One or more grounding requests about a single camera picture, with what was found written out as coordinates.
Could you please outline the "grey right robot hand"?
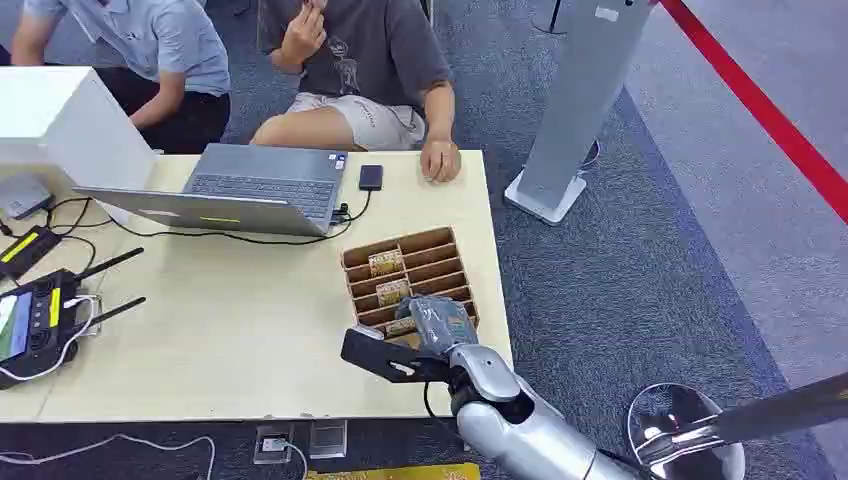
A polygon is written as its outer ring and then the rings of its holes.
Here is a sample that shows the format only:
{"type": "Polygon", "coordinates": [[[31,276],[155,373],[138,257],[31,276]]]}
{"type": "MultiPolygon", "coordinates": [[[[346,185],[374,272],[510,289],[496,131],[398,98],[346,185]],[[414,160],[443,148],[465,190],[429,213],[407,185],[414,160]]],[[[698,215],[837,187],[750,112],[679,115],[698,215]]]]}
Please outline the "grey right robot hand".
{"type": "Polygon", "coordinates": [[[465,306],[450,297],[406,297],[395,310],[395,318],[413,320],[420,338],[419,349],[429,355],[447,358],[459,345],[479,343],[476,327],[465,306]]]}

